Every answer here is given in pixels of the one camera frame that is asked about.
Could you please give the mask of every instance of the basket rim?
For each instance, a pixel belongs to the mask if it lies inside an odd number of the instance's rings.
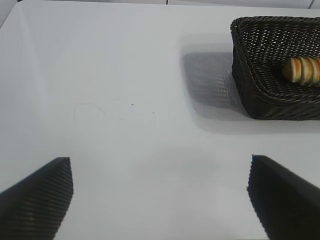
[[[246,16],[240,17],[232,21],[230,29],[233,39],[233,44],[235,44],[235,40],[237,41],[240,49],[244,55],[246,64],[250,69],[250,73],[252,75],[252,79],[249,79],[250,85],[254,88],[254,91],[258,91],[259,94],[264,95],[265,97],[272,98],[274,100],[279,100],[281,104],[285,102],[287,103],[303,103],[312,101],[313,104],[320,103],[320,94],[304,94],[304,95],[290,95],[284,93],[274,93],[268,91],[265,86],[260,82],[258,78],[258,74],[256,73],[255,67],[253,66],[251,59],[248,54],[248,50],[246,48],[245,41],[242,37],[242,29],[241,26],[246,23],[274,23],[274,22],[284,22],[284,23],[297,23],[297,24],[319,24],[320,25],[320,17],[295,17],[295,16]]]

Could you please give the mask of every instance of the wicker basket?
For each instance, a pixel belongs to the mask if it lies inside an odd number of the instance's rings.
[[[232,75],[254,119],[320,120],[320,87],[300,86],[282,75],[287,58],[320,57],[320,18],[242,17],[231,24]]]

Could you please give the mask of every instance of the white tabletop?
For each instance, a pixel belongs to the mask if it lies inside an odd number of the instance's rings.
[[[57,240],[266,238],[251,154],[320,186],[318,121],[246,116],[230,24],[320,10],[24,0],[0,30],[0,191],[71,157]]]

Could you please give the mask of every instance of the white table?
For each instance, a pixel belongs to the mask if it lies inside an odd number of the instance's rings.
[[[230,24],[319,10],[24,0],[0,30],[0,191],[70,156],[57,240],[266,238],[251,154],[320,186],[318,121],[258,121]]]

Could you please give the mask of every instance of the dark brown woven basket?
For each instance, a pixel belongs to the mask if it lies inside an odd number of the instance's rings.
[[[282,75],[287,58],[320,57],[320,18],[242,17],[231,24],[232,75],[254,119],[320,120],[320,87],[300,86]]]

